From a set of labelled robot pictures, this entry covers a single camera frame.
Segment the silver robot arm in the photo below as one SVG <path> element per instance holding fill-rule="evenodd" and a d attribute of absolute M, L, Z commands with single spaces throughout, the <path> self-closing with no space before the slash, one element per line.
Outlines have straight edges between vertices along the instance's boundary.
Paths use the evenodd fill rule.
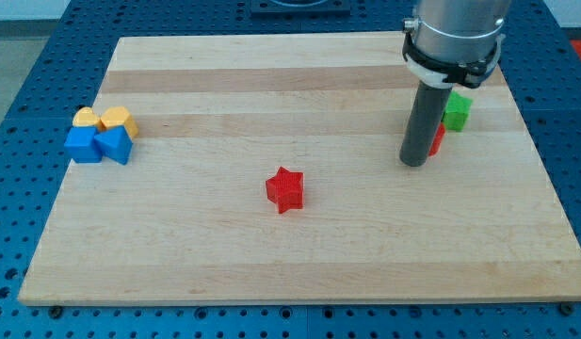
<path fill-rule="evenodd" d="M 502 52 L 509 0 L 419 0 L 402 22 L 402 56 L 424 84 L 478 88 Z"/>

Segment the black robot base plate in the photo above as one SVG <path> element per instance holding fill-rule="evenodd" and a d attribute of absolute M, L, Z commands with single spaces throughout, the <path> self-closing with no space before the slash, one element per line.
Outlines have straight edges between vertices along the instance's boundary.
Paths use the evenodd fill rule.
<path fill-rule="evenodd" d="M 351 10 L 349 0 L 250 0 L 252 16 L 268 15 L 348 15 Z"/>

